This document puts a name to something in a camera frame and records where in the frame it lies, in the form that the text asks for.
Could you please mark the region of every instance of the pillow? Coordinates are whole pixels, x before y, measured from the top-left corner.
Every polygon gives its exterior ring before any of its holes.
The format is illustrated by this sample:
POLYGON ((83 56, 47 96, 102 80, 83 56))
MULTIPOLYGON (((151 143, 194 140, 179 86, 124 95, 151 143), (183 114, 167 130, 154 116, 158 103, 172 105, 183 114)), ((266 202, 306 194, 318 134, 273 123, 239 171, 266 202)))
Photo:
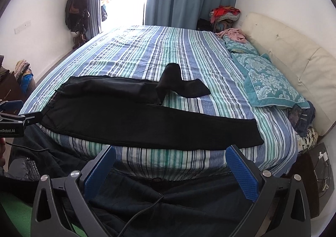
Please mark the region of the pillow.
POLYGON ((223 36, 223 40, 225 42, 226 48, 229 52, 232 53, 249 53, 259 55, 257 50, 254 48, 253 45, 248 41, 247 43, 239 43, 234 40, 231 40, 227 35, 223 36))
POLYGON ((263 54, 231 53, 236 66, 245 76, 244 89, 252 107, 282 106, 310 108, 309 103, 287 81, 285 76, 263 54))
POLYGON ((319 138, 319 134, 313 126, 308 127, 306 136, 300 137, 297 132, 295 132, 295 135, 298 141, 299 152, 313 148, 317 144, 317 139, 319 138))

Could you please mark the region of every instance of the teal patterned pillow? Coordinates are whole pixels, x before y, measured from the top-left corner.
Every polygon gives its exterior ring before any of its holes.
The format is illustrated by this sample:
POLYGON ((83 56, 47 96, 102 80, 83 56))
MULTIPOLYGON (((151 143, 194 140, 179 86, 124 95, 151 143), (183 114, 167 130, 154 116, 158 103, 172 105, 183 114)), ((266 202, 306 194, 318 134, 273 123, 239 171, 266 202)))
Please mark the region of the teal patterned pillow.
POLYGON ((245 76, 244 89, 252 107, 283 106, 309 108, 309 103, 290 85, 285 76, 267 60, 267 55, 231 53, 245 76))
POLYGON ((239 42, 236 42, 234 40, 231 40, 226 35, 223 36, 223 40, 224 40, 225 46, 229 50, 229 52, 232 52, 232 53, 249 53, 249 54, 259 55, 257 50, 254 48, 253 45, 251 45, 250 42, 239 43, 239 42))

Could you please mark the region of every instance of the hanging coat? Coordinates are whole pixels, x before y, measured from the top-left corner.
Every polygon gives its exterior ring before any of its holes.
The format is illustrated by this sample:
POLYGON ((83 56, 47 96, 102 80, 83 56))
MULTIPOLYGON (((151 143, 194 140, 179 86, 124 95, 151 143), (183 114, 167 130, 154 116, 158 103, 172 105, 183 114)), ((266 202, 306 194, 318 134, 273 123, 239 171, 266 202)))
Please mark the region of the hanging coat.
POLYGON ((80 32, 85 34, 89 26, 87 0, 68 0, 65 12, 65 23, 68 28, 72 32, 80 32))

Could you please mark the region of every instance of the blue striped bedding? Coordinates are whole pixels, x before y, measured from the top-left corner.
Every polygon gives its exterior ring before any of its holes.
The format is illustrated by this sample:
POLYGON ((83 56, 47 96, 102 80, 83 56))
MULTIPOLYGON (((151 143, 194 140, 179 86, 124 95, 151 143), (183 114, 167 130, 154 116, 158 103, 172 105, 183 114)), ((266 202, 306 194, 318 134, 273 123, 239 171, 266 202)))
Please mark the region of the blue striped bedding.
MULTIPOLYGON (((211 95, 183 98, 171 92, 163 105, 214 116, 255 118, 265 143, 242 149, 243 154, 260 169, 269 169, 277 176, 291 167, 298 147, 290 122, 276 107, 249 105, 242 73, 233 63, 224 42, 211 32, 131 26, 101 33, 51 71, 26 101, 21 113, 41 111, 54 90, 70 76, 109 75, 158 81, 165 66, 172 62, 181 66, 184 80, 199 78, 211 95)), ((63 147, 89 158, 95 157, 103 146, 40 127, 63 147)), ((147 178, 181 180, 227 171, 224 150, 179 151, 119 146, 115 149, 116 169, 147 178)))

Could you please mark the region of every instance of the red clothing pile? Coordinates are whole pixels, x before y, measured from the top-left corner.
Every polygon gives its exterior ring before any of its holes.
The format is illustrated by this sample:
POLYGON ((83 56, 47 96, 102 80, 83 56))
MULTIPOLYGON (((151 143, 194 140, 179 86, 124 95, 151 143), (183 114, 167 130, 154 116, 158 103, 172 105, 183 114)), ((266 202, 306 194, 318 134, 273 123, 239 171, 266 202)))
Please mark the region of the red clothing pile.
POLYGON ((211 16, 210 22, 214 23, 219 17, 227 13, 232 13, 233 15, 238 15, 240 13, 239 9, 236 9, 232 6, 219 6, 216 9, 213 9, 213 15, 211 16))

